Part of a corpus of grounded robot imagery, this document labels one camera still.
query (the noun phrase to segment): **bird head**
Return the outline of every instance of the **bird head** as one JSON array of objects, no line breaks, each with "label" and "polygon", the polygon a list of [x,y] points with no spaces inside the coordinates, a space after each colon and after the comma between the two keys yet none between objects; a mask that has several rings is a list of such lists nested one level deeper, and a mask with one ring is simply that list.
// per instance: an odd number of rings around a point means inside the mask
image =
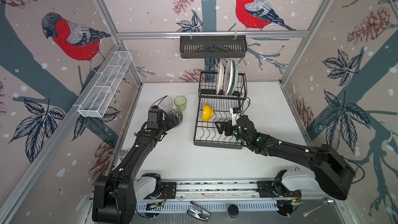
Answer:
[{"label": "bird head", "polygon": [[62,17],[57,13],[48,13],[45,15],[41,21],[41,27],[43,28],[43,33],[46,38],[53,37],[58,38],[56,24],[60,21]]}]

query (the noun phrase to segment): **wallpaper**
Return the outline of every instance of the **wallpaper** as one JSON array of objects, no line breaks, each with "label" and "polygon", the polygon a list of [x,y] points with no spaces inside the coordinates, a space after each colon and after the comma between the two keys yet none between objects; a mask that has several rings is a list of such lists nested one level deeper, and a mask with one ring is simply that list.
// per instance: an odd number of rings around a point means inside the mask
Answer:
[{"label": "wallpaper", "polygon": [[0,29],[2,204],[114,44],[92,0],[2,0]]},{"label": "wallpaper", "polygon": [[116,142],[136,94],[137,87],[127,72],[104,118],[77,118],[11,223],[80,221],[95,180],[111,165]]},{"label": "wallpaper", "polygon": [[[244,58],[233,58],[247,80],[279,80],[301,38],[248,38]],[[143,82],[198,82],[200,72],[218,71],[228,59],[183,59],[179,39],[124,40]]]},{"label": "wallpaper", "polygon": [[314,145],[365,170],[348,198],[362,223],[398,223],[397,17],[396,0],[335,0],[286,85]]},{"label": "wallpaper", "polygon": [[[305,30],[321,0],[104,0],[119,32]],[[191,22],[196,15],[198,21]]]}]

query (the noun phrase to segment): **yellow bowl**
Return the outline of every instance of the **yellow bowl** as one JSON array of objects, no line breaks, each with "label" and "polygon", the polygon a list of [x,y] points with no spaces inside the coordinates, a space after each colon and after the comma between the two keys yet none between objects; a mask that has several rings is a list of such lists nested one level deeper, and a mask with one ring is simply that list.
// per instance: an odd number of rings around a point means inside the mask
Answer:
[{"label": "yellow bowl", "polygon": [[211,119],[211,117],[213,117],[213,109],[209,105],[205,104],[205,106],[203,107],[202,120],[208,121],[209,119]]}]

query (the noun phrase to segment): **plate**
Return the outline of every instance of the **plate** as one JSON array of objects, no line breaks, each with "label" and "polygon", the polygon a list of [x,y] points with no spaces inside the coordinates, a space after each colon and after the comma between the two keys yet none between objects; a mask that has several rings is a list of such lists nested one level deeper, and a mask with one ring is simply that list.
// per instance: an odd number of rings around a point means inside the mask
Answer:
[{"label": "plate", "polygon": [[231,88],[228,91],[228,95],[232,95],[232,93],[234,92],[234,86],[235,86],[235,77],[236,77],[236,63],[234,60],[231,61],[231,68],[232,68],[232,83],[231,83]]},{"label": "plate", "polygon": [[224,96],[226,96],[229,91],[231,90],[232,86],[232,79],[234,77],[233,74],[233,66],[231,60],[228,60],[228,63],[226,64],[226,70],[225,70],[225,75],[224,75]]},{"label": "plate", "polygon": [[231,92],[231,95],[232,95],[232,93],[234,93],[235,92],[235,90],[236,90],[236,88],[238,87],[238,78],[239,78],[239,69],[238,69],[238,66],[236,66],[236,63],[235,63],[235,61],[233,61],[234,62],[234,64],[235,64],[235,81],[234,81],[234,86],[233,86],[233,88],[232,88],[232,92]]},{"label": "plate", "polygon": [[220,92],[222,88],[222,82],[224,81],[224,65],[220,62],[220,67],[218,68],[218,74],[217,74],[217,93]]}]

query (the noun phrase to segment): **white wire basket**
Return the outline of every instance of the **white wire basket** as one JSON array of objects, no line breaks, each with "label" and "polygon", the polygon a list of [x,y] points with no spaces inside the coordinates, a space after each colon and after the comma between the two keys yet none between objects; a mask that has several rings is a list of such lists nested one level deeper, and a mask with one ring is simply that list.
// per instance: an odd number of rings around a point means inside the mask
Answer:
[{"label": "white wire basket", "polygon": [[115,52],[111,61],[101,73],[102,75],[79,107],[78,112],[83,117],[102,118],[104,116],[131,61],[130,52]]}]

